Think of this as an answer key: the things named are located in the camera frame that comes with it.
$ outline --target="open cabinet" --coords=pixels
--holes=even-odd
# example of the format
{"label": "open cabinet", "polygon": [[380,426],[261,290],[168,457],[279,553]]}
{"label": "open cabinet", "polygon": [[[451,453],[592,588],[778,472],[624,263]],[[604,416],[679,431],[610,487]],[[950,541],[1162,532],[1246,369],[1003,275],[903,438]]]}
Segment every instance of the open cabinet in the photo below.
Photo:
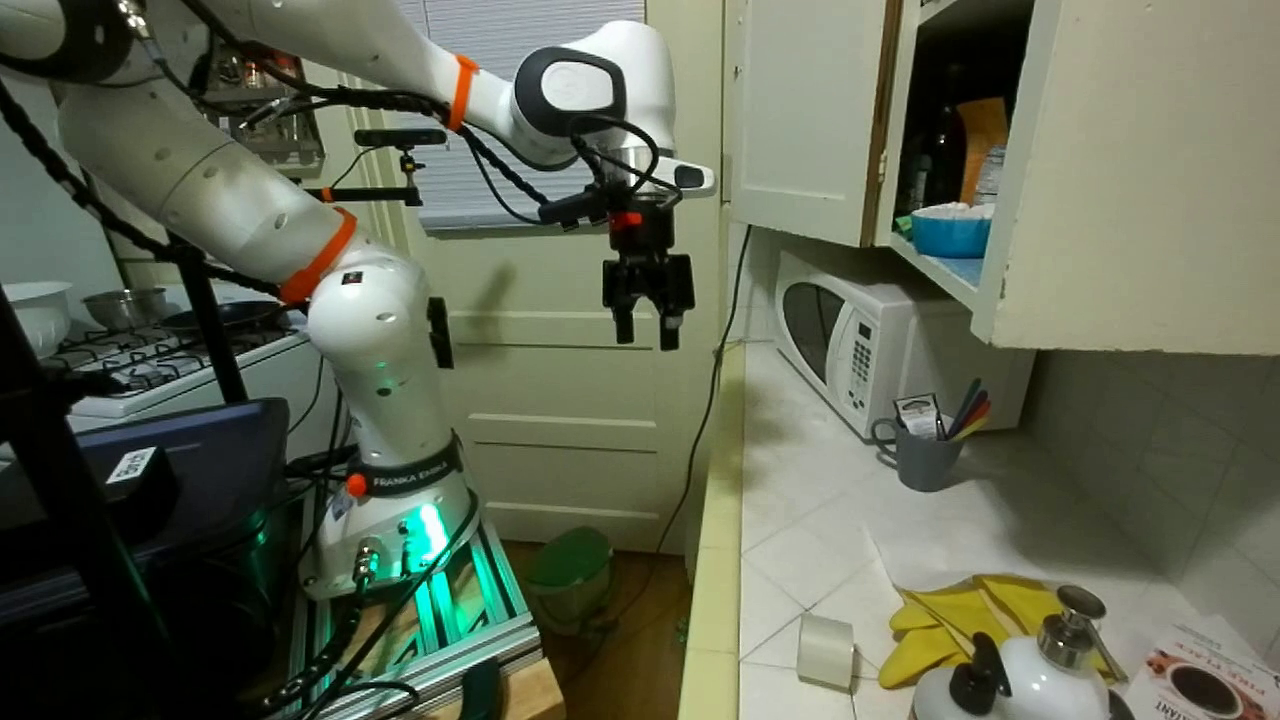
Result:
{"label": "open cabinet", "polygon": [[[809,124],[858,131],[865,156],[829,143],[831,129],[771,136],[771,153],[798,168],[849,168],[849,185],[859,188],[824,188],[824,197],[859,197],[859,208],[849,204],[849,233],[819,238],[784,213],[761,221],[765,204],[743,191],[743,168],[734,204],[758,208],[738,208],[739,221],[895,249],[971,307],[980,342],[1003,348],[1280,354],[1280,311],[1272,311],[1280,136],[1269,129],[1280,114],[1280,78],[1269,74],[1280,67],[1272,41],[1280,6],[881,0],[865,19],[865,28],[841,28],[849,43],[881,28],[878,88],[846,64],[812,74],[846,78],[831,91],[878,96],[865,107],[873,124],[804,114]],[[739,43],[738,165],[761,153],[747,143],[765,143],[747,104],[751,91],[761,96],[747,74],[769,67],[761,54],[784,55],[780,43],[812,43],[788,25],[771,43],[747,41],[751,28]],[[985,261],[922,255],[895,227],[910,213],[912,104],[938,96],[929,88],[950,79],[951,64],[967,78],[960,100],[999,96],[1008,107]]]}

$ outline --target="yellow cloth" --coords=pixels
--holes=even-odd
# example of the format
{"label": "yellow cloth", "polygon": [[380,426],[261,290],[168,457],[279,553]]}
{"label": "yellow cloth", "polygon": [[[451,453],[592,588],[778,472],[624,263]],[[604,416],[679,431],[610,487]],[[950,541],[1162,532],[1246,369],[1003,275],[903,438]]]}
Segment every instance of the yellow cloth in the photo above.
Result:
{"label": "yellow cloth", "polygon": [[[1063,614],[1057,594],[1027,576],[971,576],[940,594],[900,588],[900,596],[903,610],[890,616],[895,650],[881,669],[881,688],[915,686],[938,666],[966,666],[975,632],[1003,644],[1037,636],[1050,616]],[[1091,652],[1088,666],[1118,678],[1104,652]]]}

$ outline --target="floor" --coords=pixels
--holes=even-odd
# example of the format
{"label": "floor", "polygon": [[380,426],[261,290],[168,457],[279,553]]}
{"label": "floor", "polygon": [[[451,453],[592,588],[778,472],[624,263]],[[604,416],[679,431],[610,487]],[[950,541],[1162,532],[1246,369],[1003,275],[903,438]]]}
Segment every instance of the floor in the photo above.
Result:
{"label": "floor", "polygon": [[[510,545],[517,576],[535,564],[535,545]],[[544,630],[567,720],[668,720],[679,707],[687,573],[679,556],[611,556],[604,614],[582,636]]]}

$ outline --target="blue object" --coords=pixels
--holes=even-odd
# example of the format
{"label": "blue object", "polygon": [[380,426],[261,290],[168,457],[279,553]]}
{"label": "blue object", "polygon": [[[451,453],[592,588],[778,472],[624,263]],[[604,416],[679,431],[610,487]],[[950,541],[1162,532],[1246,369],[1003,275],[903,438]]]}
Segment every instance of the blue object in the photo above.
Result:
{"label": "blue object", "polygon": [[912,246],[922,255],[985,255],[992,238],[992,218],[958,208],[912,213]]}

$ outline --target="tile backsplash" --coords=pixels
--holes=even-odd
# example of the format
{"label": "tile backsplash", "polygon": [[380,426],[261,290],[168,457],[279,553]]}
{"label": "tile backsplash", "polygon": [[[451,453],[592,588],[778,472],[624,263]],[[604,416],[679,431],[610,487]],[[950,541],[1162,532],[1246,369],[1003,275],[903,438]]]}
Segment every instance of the tile backsplash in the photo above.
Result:
{"label": "tile backsplash", "polygon": [[1046,354],[1027,431],[1280,669],[1280,361]]}

